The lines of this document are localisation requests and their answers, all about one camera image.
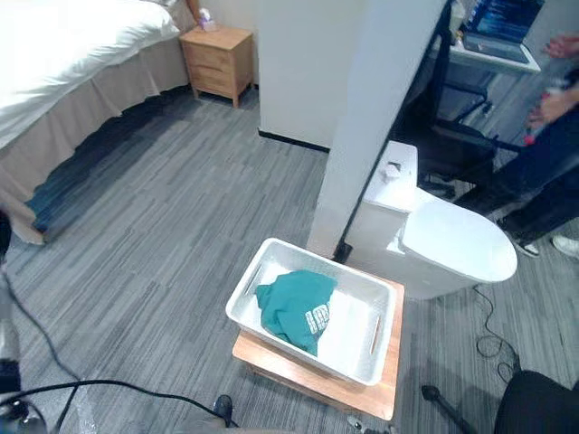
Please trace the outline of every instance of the blue jeans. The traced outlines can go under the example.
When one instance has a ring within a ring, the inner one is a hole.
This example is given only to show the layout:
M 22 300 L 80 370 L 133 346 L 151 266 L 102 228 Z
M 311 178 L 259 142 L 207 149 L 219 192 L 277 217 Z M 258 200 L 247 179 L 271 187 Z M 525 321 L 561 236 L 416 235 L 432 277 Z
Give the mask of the blue jeans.
M 579 108 L 546 127 L 534 145 L 501 167 L 487 185 L 473 188 L 455 203 L 486 215 L 540 189 L 501 222 L 521 244 L 579 216 Z

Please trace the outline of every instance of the wooden stool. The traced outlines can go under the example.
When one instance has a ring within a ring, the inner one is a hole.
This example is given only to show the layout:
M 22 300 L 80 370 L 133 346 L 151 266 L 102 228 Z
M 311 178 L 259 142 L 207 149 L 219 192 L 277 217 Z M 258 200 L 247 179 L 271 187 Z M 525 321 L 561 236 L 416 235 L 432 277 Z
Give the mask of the wooden stool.
M 245 361 L 255 373 L 285 384 L 318 401 L 341 410 L 360 410 L 377 418 L 390 420 L 394 413 L 398 375 L 404 286 L 385 281 L 396 290 L 396 306 L 382 380 L 376 386 L 364 386 L 324 373 L 243 331 L 237 337 L 233 355 Z

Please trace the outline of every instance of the laptop screen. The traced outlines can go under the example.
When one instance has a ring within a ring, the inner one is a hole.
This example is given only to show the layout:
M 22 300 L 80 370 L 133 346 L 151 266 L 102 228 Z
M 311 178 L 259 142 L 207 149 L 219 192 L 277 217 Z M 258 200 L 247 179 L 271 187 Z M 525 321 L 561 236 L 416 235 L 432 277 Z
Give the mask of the laptop screen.
M 523 42 L 545 0 L 479 0 L 467 30 L 512 42 Z

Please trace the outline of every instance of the person's hand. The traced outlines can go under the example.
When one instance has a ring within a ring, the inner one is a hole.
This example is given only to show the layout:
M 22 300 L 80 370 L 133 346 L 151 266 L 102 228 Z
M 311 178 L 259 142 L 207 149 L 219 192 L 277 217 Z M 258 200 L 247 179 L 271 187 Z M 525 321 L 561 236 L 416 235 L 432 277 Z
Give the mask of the person's hand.
M 572 109 L 576 102 L 571 90 L 566 90 L 558 95 L 549 95 L 528 115 L 528 125 L 536 129 L 550 124 Z
M 551 39 L 543 51 L 555 59 L 569 59 L 579 55 L 579 35 L 559 35 Z

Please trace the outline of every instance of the drawer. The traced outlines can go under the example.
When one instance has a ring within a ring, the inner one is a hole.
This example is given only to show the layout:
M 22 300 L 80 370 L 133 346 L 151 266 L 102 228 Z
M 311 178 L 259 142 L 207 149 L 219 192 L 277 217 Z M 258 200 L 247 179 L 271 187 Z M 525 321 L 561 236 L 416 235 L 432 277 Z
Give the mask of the drawer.
M 224 72 L 232 70 L 229 53 L 224 50 L 191 43 L 184 43 L 183 50 L 187 63 L 191 66 L 205 66 Z
M 216 90 L 222 94 L 230 95 L 232 90 L 232 77 L 229 72 L 218 71 L 205 66 L 187 65 L 193 86 L 200 90 Z

